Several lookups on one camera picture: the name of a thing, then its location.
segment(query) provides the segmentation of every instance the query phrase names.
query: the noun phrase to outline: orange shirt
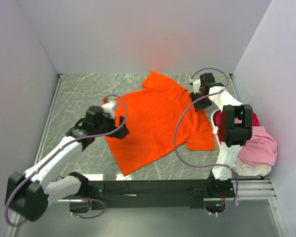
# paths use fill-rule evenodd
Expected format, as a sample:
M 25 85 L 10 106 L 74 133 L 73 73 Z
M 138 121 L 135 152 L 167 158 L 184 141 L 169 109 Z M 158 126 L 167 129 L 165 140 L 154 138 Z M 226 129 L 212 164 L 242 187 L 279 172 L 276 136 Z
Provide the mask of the orange shirt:
M 128 108 L 124 139 L 106 137 L 123 175 L 163 157 L 174 150 L 176 124 L 191 103 L 189 92 L 171 78 L 151 72 L 142 84 L 145 89 L 123 95 Z M 125 115 L 121 101 L 115 115 Z M 177 146 L 187 142 L 191 150 L 214 150 L 211 125 L 203 110 L 192 107 L 184 116 L 177 134 Z

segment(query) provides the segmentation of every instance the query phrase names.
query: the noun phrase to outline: gray marble surface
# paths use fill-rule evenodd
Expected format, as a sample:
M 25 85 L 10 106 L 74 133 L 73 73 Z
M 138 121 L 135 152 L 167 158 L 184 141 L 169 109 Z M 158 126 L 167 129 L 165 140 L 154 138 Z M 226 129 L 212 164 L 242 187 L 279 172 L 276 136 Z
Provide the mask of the gray marble surface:
M 166 74 L 183 87 L 192 91 L 188 84 L 190 73 Z M 64 137 L 66 132 L 80 118 L 85 116 L 86 109 L 92 105 L 102 104 L 107 94 L 123 95 L 141 90 L 147 74 L 70 74 L 63 75 L 50 126 L 44 138 L 41 158 L 47 155 Z M 225 79 L 215 74 L 216 82 Z M 227 90 L 235 96 L 232 83 Z M 205 110 L 208 118 L 216 107 Z M 179 147 L 182 157 L 190 163 L 202 165 L 216 163 L 219 150 L 215 141 L 215 151 L 191 151 L 186 144 Z M 158 179 L 203 179 L 207 178 L 211 168 L 192 168 L 183 164 L 174 152 L 124 177 L 111 154 L 104 138 L 96 139 L 82 154 L 70 161 L 59 176 L 66 176 L 76 171 L 86 175 L 90 180 L 158 180 Z

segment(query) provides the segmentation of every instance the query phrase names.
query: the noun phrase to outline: wall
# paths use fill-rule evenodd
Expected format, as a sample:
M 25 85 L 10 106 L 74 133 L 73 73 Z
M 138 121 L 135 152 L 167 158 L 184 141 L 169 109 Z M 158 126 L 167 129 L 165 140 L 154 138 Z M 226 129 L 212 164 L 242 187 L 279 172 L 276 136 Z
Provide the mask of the wall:
M 232 73 L 271 2 L 18 1 L 59 73 Z
M 278 142 L 270 177 L 296 237 L 296 0 L 273 0 L 234 76 L 238 98 L 252 104 Z
M 57 75 L 16 0 L 0 0 L 0 236 L 7 179 L 33 165 Z

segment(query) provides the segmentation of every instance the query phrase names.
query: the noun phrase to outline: wire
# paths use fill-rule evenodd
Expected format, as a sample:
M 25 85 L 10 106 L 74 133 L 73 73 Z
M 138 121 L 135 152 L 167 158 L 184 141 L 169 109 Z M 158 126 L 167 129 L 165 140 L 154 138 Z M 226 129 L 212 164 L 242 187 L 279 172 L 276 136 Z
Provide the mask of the wire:
M 196 100 L 194 100 L 194 101 L 193 101 L 193 102 L 192 102 L 192 103 L 186 108 L 186 110 L 184 110 L 183 114 L 182 114 L 181 117 L 179 118 L 179 121 L 178 121 L 178 123 L 177 123 L 176 129 L 175 129 L 175 131 L 174 131 L 174 138 L 173 138 L 173 142 L 174 142 L 174 151 L 175 151 L 175 153 L 177 154 L 178 158 L 179 158 L 184 164 L 186 164 L 186 165 L 188 165 L 188 166 L 190 166 L 190 167 L 194 167 L 194 168 L 207 168 L 207 167 L 214 167 L 214 166 L 223 166 L 223 167 L 227 167 L 227 168 L 229 168 L 229 169 L 231 170 L 233 176 L 234 176 L 235 179 L 236 179 L 236 191 L 235 191 L 235 197 L 234 197 L 234 199 L 232 200 L 232 202 L 231 202 L 231 204 L 230 204 L 230 206 L 229 206 L 228 208 L 226 208 L 223 212 L 218 213 L 218 215 L 221 215 L 221 214 L 224 214 L 225 212 L 229 211 L 230 208 L 236 203 L 236 199 L 237 199 L 237 196 L 238 196 L 238 177 L 237 177 L 236 173 L 235 173 L 235 172 L 233 171 L 233 169 L 232 169 L 229 165 L 227 165 L 227 164 L 207 164 L 207 165 L 190 164 L 190 163 L 188 163 L 187 161 L 185 161 L 185 160 L 180 156 L 180 154 L 179 154 L 179 152 L 178 152 L 178 147 L 177 147 L 177 133 L 178 133 L 178 128 L 179 128 L 179 125 L 180 125 L 180 123 L 181 123 L 181 121 L 182 121 L 184 115 L 188 112 L 188 110 L 189 110 L 194 104 L 196 104 L 197 102 L 199 102 L 200 100 L 205 99 L 205 98 L 207 98 L 207 97 L 209 97 L 209 96 L 212 96 L 212 95 L 218 95 L 218 94 L 222 93 L 222 92 L 227 88 L 227 86 L 229 85 L 229 78 L 228 78 L 227 74 L 224 73 L 223 71 L 219 70 L 219 69 L 216 69 L 216 68 L 203 68 L 203 69 L 200 69 L 200 70 L 198 70 L 197 72 L 195 72 L 195 73 L 191 76 L 191 79 L 193 79 L 193 77 L 194 77 L 196 74 L 198 74 L 199 72 L 204 71 L 204 70 L 214 70 L 214 71 L 220 72 L 220 73 L 223 74 L 224 77 L 226 78 L 227 83 L 226 83 L 225 87 L 224 87 L 222 90 L 220 90 L 219 92 L 215 92 L 215 93 L 208 94 L 208 95 L 204 95 L 204 96 L 201 96 L 200 98 L 197 98 Z
M 11 225 L 11 226 L 15 226 L 15 227 L 18 227 L 18 226 L 21 226 L 23 225 L 26 220 L 22 221 L 22 222 L 19 222 L 19 223 L 12 223 L 10 221 L 10 218 L 9 218 L 9 207 L 11 206 L 11 203 L 15 197 L 15 195 L 20 191 L 20 189 L 28 182 L 30 181 L 37 173 L 39 173 L 51 160 L 53 160 L 65 147 L 71 145 L 72 143 L 74 142 L 78 142 L 78 141 L 81 141 L 81 140 L 84 140 L 84 139 L 88 139 L 88 138 L 97 138 L 97 137 L 103 137 L 103 136 L 108 136 L 108 135 L 111 135 L 115 132 L 117 132 L 119 129 L 121 129 L 124 124 L 126 123 L 126 120 L 127 120 L 127 117 L 128 117 L 128 109 L 127 109 L 127 105 L 126 105 L 126 102 L 125 100 L 119 96 L 119 95 L 115 95 L 115 94 L 110 94 L 107 97 L 117 97 L 118 99 L 120 99 L 124 105 L 124 108 L 125 108 L 125 118 L 124 120 L 122 121 L 122 123 L 117 127 L 115 128 L 114 130 L 112 130 L 111 132 L 107 132 L 107 133 L 104 133 L 104 134 L 98 134 L 98 135 L 89 135 L 89 136 L 84 136 L 84 137 L 79 137 L 79 138 L 76 138 L 76 139 L 73 139 L 71 141 L 69 141 L 68 143 L 64 144 L 62 147 L 60 147 L 54 154 L 52 154 L 50 156 L 50 158 L 48 158 L 40 167 L 37 168 L 36 171 L 34 171 L 32 174 L 30 174 L 27 178 L 25 178 L 11 193 L 11 195 L 9 196 L 7 202 L 6 202 L 6 205 L 5 205 L 5 209 L 4 209 L 4 218 L 5 218 L 5 221 L 7 222 L 8 225 Z M 80 217 L 82 219 L 91 219 L 91 218 L 95 218 L 95 217 L 98 217 L 100 215 L 102 215 L 106 209 L 106 205 L 104 202 L 102 202 L 101 200 L 98 200 L 98 199 L 94 199 L 94 198 L 81 198 L 81 199 L 85 199 L 85 200 L 92 200 L 92 201 L 96 201 L 96 202 L 99 202 L 103 205 L 103 210 L 95 215 L 95 216 L 91 216 L 91 217 Z

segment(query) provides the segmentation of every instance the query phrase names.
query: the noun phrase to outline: purple cable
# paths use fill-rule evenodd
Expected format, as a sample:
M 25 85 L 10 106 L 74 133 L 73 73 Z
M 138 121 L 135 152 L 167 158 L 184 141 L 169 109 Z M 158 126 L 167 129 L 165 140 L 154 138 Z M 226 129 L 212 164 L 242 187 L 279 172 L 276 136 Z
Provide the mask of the purple cable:
M 26 184 L 28 181 L 30 181 L 37 173 L 39 173 L 39 171 L 41 171 L 52 159 L 54 159 L 65 147 L 69 146 L 70 144 L 74 143 L 74 142 L 78 142 L 80 140 L 83 140 L 83 139 L 88 139 L 88 138 L 97 138 L 97 137 L 103 137 L 103 136 L 108 136 L 108 135 L 111 135 L 112 133 L 115 133 L 116 131 L 118 131 L 119 129 L 121 129 L 124 124 L 126 123 L 126 120 L 127 120 L 127 117 L 128 117 L 128 109 L 127 109 L 127 105 L 126 105 L 126 102 L 125 100 L 120 97 L 119 95 L 115 95 L 115 94 L 111 94 L 111 95 L 108 95 L 106 97 L 111 97 L 111 96 L 114 96 L 114 97 L 117 97 L 118 99 L 120 99 L 124 105 L 124 108 L 125 108 L 125 118 L 124 120 L 122 121 L 122 123 L 114 130 L 112 130 L 111 132 L 107 132 L 107 133 L 104 133 L 104 134 L 98 134 L 98 135 L 89 135 L 89 136 L 84 136 L 84 137 L 79 137 L 79 138 L 76 138 L 74 140 L 71 140 L 69 141 L 68 143 L 66 143 L 65 145 L 63 145 L 60 149 L 58 149 L 54 154 L 52 154 L 50 156 L 50 158 L 48 158 L 39 168 L 37 168 L 36 171 L 34 171 L 31 175 L 29 175 L 26 179 L 24 179 L 11 193 L 10 197 L 8 198 L 7 202 L 6 202 L 6 205 L 5 205 L 5 209 L 4 209 L 4 218 L 5 218 L 5 221 L 7 222 L 8 225 L 11 225 L 11 226 L 15 226 L 15 227 L 18 227 L 18 226 L 21 226 L 23 225 L 26 220 L 24 220 L 23 222 L 19 222 L 19 223 L 12 223 L 9 219 L 9 214 L 8 214 L 8 211 L 9 211 L 9 207 L 15 197 L 15 195 L 17 194 L 17 192 L 24 186 L 24 184 Z M 91 219 L 91 218 L 95 218 L 95 217 L 98 217 L 100 216 L 101 214 L 104 213 L 105 209 L 106 209 L 106 205 L 104 202 L 102 202 L 101 200 L 98 200 L 98 199 L 94 199 L 94 198 L 80 198 L 80 199 L 84 199 L 84 200 L 92 200 L 92 201 L 97 201 L 99 203 L 101 203 L 103 205 L 103 210 L 95 215 L 95 216 L 91 216 L 91 217 L 80 217 L 81 219 Z
M 207 167 L 214 167 L 214 166 L 223 166 L 223 167 L 227 167 L 227 168 L 229 168 L 229 169 L 231 170 L 232 174 L 234 175 L 234 177 L 235 177 L 235 179 L 236 179 L 236 191 L 235 191 L 235 197 L 234 197 L 234 199 L 232 200 L 230 206 L 229 206 L 227 209 L 225 209 L 225 211 L 223 211 L 223 212 L 221 212 L 221 213 L 218 213 L 218 215 L 221 215 L 221 214 L 227 212 L 227 211 L 228 211 L 228 210 L 229 210 L 229 209 L 235 204 L 235 202 L 236 202 L 236 199 L 237 199 L 237 196 L 238 196 L 238 177 L 237 177 L 236 173 L 233 171 L 233 169 L 232 169 L 229 165 L 226 165 L 226 164 L 207 164 L 207 165 L 190 164 L 190 163 L 186 162 L 186 161 L 180 156 L 180 154 L 179 154 L 179 152 L 178 152 L 178 147 L 177 147 L 177 133 L 178 133 L 178 128 L 179 128 L 179 125 L 180 125 L 180 123 L 181 123 L 181 121 L 182 121 L 184 115 L 187 113 L 187 111 L 188 111 L 188 110 L 189 110 L 189 109 L 190 109 L 195 103 L 197 103 L 198 101 L 200 101 L 200 100 L 202 100 L 202 99 L 205 99 L 205 98 L 207 98 L 207 97 L 209 97 L 209 96 L 212 96 L 212 95 L 218 95 L 218 94 L 222 93 L 222 92 L 227 88 L 227 86 L 229 85 L 229 78 L 228 78 L 227 74 L 224 73 L 223 71 L 219 70 L 219 69 L 216 69 L 216 68 L 203 68 L 203 69 L 201 69 L 201 70 L 198 70 L 196 73 L 194 73 L 194 74 L 191 76 L 191 79 L 193 79 L 193 77 L 194 77 L 197 73 L 199 73 L 199 72 L 201 72 L 201 71 L 203 71 L 203 70 L 207 70 L 207 69 L 215 70 L 215 71 L 218 71 L 218 72 L 222 73 L 222 74 L 225 76 L 225 78 L 227 79 L 227 83 L 226 83 L 225 87 L 224 87 L 222 90 L 220 90 L 219 92 L 215 92 L 215 93 L 212 93 L 212 94 L 209 94 L 209 95 L 204 95 L 204 96 L 202 96 L 202 97 L 200 97 L 200 98 L 197 98 L 195 101 L 193 101 L 193 102 L 192 102 L 192 103 L 186 108 L 186 110 L 183 112 L 183 114 L 181 115 L 181 117 L 179 118 L 179 121 L 178 121 L 178 123 L 177 123 L 176 129 L 175 129 L 175 131 L 174 131 L 174 139 L 173 139 L 173 142 L 174 142 L 174 151 L 175 151 L 175 153 L 177 154 L 178 158 L 179 158 L 184 164 L 186 164 L 186 165 L 188 165 L 188 166 L 190 166 L 190 167 L 194 167 L 194 168 L 207 168 Z

